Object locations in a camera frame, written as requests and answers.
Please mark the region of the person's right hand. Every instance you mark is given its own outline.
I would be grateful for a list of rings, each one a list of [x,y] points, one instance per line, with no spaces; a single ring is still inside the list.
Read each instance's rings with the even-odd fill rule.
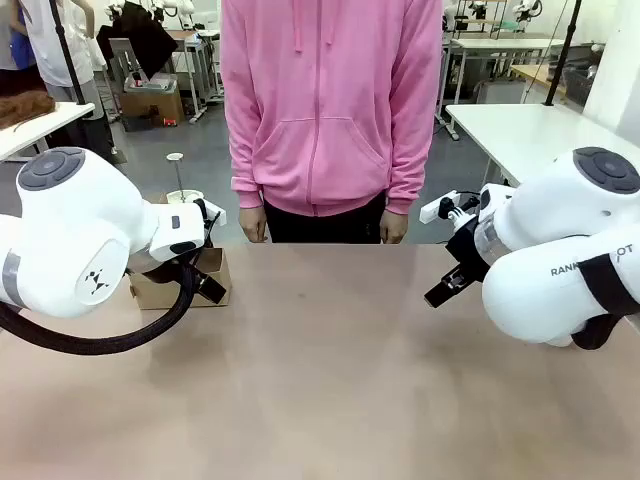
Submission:
[[[264,243],[267,241],[267,218],[263,206],[241,208],[238,220],[246,238],[251,243]]]

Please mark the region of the person's left hand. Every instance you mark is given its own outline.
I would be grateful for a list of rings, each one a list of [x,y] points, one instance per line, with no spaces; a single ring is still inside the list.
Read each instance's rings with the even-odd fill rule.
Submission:
[[[383,244],[399,244],[408,231],[409,218],[384,210],[380,221],[380,238]]]

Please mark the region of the white table with fur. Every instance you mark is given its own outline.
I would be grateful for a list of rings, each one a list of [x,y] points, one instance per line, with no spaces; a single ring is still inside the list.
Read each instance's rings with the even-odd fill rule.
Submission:
[[[57,102],[51,113],[0,130],[0,161],[32,145],[46,148],[45,137],[71,122],[92,113],[94,103]]]

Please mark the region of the black trousers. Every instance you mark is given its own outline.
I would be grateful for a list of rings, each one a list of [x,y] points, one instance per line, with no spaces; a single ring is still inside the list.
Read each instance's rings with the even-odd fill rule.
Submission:
[[[264,201],[274,243],[379,244],[385,206],[384,192],[362,207],[326,217],[286,212]]]

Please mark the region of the black pole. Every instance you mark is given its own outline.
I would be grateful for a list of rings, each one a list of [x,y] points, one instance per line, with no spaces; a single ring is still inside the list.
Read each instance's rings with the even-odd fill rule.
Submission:
[[[50,6],[50,11],[52,14],[53,21],[54,21],[54,25],[55,25],[55,31],[58,36],[59,44],[61,46],[65,64],[68,70],[69,78],[71,80],[73,90],[77,96],[77,102],[79,105],[86,105],[87,102],[85,100],[84,94],[80,87],[80,83],[78,81],[77,74],[74,68],[71,52],[69,50],[69,47],[66,41],[65,30],[62,25],[58,7],[57,7],[57,0],[49,0],[49,6]]]
[[[556,69],[555,69],[555,73],[554,76],[552,78],[551,81],[551,85],[549,87],[548,93],[547,93],[547,97],[545,99],[545,101],[543,102],[543,105],[545,107],[552,107],[554,104],[554,98],[558,89],[558,86],[560,84],[560,80],[562,77],[562,72],[564,69],[564,66],[566,64],[567,61],[567,57],[569,54],[569,49],[577,28],[577,23],[578,23],[578,18],[579,18],[579,13],[580,13],[580,9],[582,6],[582,2],[583,0],[575,0],[575,4],[574,4],[574,8],[571,14],[571,18],[570,21],[568,23],[567,26],[567,33],[566,33],[566,37],[564,40],[564,43],[562,45],[562,49],[560,52],[560,55],[558,57],[558,61],[557,61],[557,65],[556,65]]]

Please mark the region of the large white table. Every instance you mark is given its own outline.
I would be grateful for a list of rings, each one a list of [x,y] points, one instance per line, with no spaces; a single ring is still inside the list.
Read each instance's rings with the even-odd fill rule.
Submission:
[[[604,147],[629,160],[635,156],[634,145],[564,106],[457,104],[446,111],[488,156],[484,183],[517,185],[579,147]]]

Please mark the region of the person's right forearm pink sleeve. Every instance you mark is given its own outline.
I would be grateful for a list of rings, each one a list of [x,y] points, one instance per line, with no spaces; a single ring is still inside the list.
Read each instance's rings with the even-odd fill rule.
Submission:
[[[261,187],[253,174],[253,147],[260,117],[254,102],[244,96],[225,97],[225,115],[229,131],[229,150],[232,165],[231,189],[239,197],[243,209],[262,205]]]

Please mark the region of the person's left forearm pink sleeve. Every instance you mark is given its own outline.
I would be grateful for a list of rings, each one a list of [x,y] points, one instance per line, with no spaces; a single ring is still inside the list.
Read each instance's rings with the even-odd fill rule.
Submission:
[[[392,167],[387,209],[407,215],[424,185],[434,132],[435,103],[402,104],[392,117]]]

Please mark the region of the person in blue top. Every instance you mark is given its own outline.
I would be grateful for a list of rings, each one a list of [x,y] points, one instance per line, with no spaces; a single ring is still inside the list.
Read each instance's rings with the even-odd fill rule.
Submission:
[[[0,0],[0,70],[19,71],[35,64],[30,42],[10,26],[9,0]]]

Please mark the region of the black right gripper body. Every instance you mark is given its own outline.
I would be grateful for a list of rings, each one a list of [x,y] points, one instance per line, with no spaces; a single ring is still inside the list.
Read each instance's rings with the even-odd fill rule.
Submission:
[[[458,261],[458,265],[447,274],[453,286],[482,283],[489,271],[489,264],[481,257],[475,245],[477,226],[478,220],[474,217],[460,227],[445,245],[445,249]]]

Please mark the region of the pink hoodie torso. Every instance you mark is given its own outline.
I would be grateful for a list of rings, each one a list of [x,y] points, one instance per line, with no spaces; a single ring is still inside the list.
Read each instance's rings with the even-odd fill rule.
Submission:
[[[225,97],[260,117],[264,201],[326,217],[386,196],[392,117],[434,102],[442,0],[222,0]]]

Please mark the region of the brown cardboard box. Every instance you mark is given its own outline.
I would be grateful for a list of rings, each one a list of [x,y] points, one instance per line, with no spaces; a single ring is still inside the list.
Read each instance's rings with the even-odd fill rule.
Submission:
[[[119,95],[121,123],[127,132],[176,127],[185,121],[178,91],[124,92]]]

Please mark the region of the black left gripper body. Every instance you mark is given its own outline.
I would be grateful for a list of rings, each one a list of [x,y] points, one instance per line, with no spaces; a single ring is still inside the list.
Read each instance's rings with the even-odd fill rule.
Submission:
[[[178,285],[190,284],[189,264],[180,257],[161,263],[156,268],[143,272],[142,275],[156,284],[171,282],[175,282]]]

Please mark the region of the brown cardboard drink carrier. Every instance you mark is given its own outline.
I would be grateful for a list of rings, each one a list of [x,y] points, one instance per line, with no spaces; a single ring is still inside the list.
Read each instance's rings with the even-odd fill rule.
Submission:
[[[150,203],[165,204],[167,193],[150,194],[145,197]],[[207,248],[199,257],[197,268],[218,280],[226,288],[224,304],[193,304],[192,308],[222,307],[229,303],[232,290],[231,275],[227,257],[223,248]],[[129,276],[130,293],[137,302],[140,310],[167,310],[169,309],[179,293],[179,285],[175,282],[167,284],[156,284],[148,280],[141,274]]]

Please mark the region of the black mesh crate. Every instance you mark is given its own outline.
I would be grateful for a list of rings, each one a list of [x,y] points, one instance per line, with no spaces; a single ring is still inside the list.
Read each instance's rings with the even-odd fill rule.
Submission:
[[[565,67],[562,76],[565,84],[566,97],[573,103],[584,107],[597,72],[597,65],[591,65],[587,68]]]

